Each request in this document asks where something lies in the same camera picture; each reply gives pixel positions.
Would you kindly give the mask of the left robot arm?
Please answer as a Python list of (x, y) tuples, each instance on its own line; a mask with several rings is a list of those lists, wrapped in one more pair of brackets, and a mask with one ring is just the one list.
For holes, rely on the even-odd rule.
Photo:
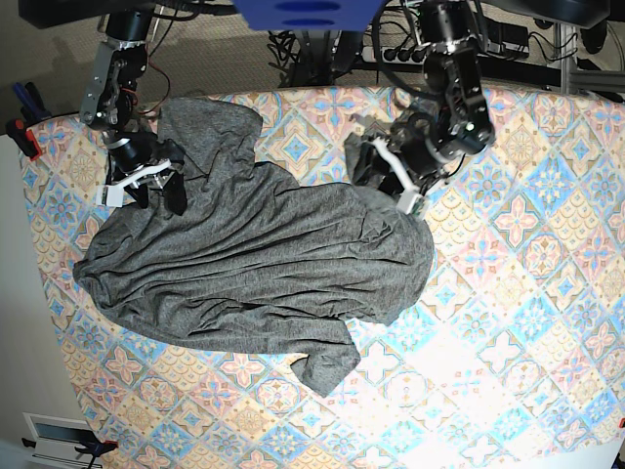
[(400, 79), (386, 63), (378, 11), (371, 24), (378, 69), (410, 101), (384, 132), (369, 130), (346, 147), (358, 153), (349, 173), (356, 186), (374, 188), (396, 201), (405, 214), (421, 214), (428, 193), (448, 182), (466, 158), (495, 140), (479, 72), (479, 21), (464, 1), (420, 1), (404, 6), (410, 33), (424, 53), (420, 91)]

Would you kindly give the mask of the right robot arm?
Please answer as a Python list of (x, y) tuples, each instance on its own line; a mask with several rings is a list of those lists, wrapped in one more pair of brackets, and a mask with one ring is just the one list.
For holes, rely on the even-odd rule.
[(107, 152), (99, 204), (121, 207), (129, 195), (146, 208), (149, 195), (158, 192), (169, 212), (182, 215), (188, 207), (186, 152), (171, 139), (160, 140), (136, 111), (138, 80), (149, 65), (146, 40), (153, 13), (152, 7), (141, 7), (108, 16), (79, 117), (102, 134)]

